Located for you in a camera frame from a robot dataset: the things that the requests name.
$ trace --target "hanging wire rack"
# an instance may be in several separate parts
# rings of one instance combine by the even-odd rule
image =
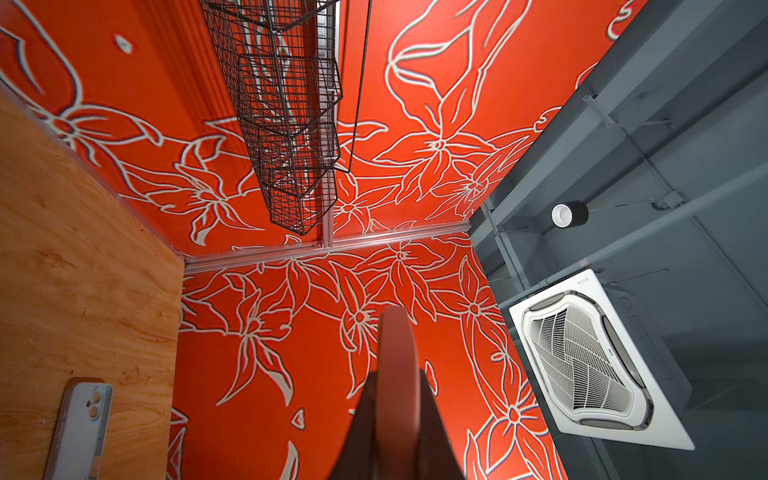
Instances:
[[[336,202],[338,0],[201,0],[270,221],[306,235]]]

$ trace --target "white phone case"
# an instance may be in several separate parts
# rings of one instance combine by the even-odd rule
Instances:
[[[56,421],[45,480],[96,480],[107,437],[112,386],[80,382],[67,388]]]

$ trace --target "wooden panel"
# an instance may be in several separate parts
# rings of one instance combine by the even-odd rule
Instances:
[[[101,477],[163,478],[184,265],[0,94],[0,478],[41,478],[72,377],[114,387]]]

